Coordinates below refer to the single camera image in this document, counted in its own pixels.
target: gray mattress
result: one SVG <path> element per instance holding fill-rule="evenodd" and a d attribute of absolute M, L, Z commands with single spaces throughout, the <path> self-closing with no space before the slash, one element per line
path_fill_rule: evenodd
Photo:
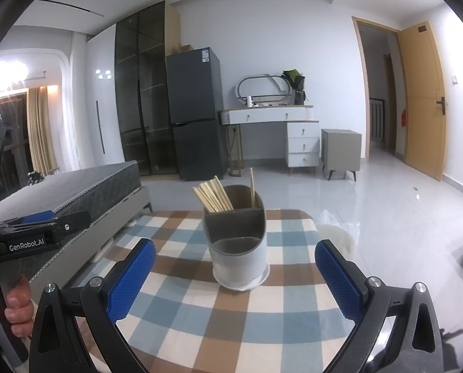
<path fill-rule="evenodd" d="M 86 210 L 94 223 L 139 189 L 136 161 L 50 175 L 2 200 L 0 222 L 47 210 L 57 216 Z M 70 234 L 64 244 L 79 234 Z M 31 279 L 58 251 L 24 258 L 23 273 Z"/>

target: blue gripper pad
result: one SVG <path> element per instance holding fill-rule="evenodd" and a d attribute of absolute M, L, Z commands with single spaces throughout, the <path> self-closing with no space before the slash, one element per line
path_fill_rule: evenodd
<path fill-rule="evenodd" d="M 21 223 L 22 224 L 37 223 L 37 222 L 51 220 L 53 218 L 55 218 L 55 213 L 52 212 L 51 210 L 48 210 L 46 212 L 31 214 L 29 216 L 23 217 Z"/>
<path fill-rule="evenodd" d="M 323 241 L 314 249 L 314 261 L 344 317 L 357 324 L 363 316 L 361 291 Z"/>
<path fill-rule="evenodd" d="M 153 241 L 147 240 L 112 287 L 108 296 L 107 315 L 113 323 L 128 315 L 129 309 L 154 266 L 155 255 Z"/>

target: refrigerator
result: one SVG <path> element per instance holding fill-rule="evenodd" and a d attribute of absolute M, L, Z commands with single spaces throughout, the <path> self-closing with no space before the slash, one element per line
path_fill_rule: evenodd
<path fill-rule="evenodd" d="M 166 57 L 169 114 L 180 178 L 206 180 L 226 172 L 220 61 L 211 48 Z"/>

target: human hand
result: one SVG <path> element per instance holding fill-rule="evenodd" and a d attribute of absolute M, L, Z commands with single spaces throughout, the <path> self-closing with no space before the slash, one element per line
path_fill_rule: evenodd
<path fill-rule="evenodd" d="M 25 276 L 7 294 L 8 308 L 5 317 L 12 324 L 12 332 L 18 338 L 31 335 L 33 330 L 34 306 L 31 301 L 31 286 Z"/>

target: curtain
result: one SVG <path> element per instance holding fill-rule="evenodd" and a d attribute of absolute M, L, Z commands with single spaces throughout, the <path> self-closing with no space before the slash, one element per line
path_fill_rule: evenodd
<path fill-rule="evenodd" d="M 91 81 L 90 74 L 86 76 L 86 34 L 73 33 L 71 45 L 71 144 L 75 147 L 79 169 L 95 166 L 93 149 L 86 111 L 85 80 Z"/>
<path fill-rule="evenodd" d="M 33 169 L 41 175 L 48 175 L 57 168 L 57 160 L 50 131 L 47 87 L 29 88 L 27 91 L 27 130 Z"/>

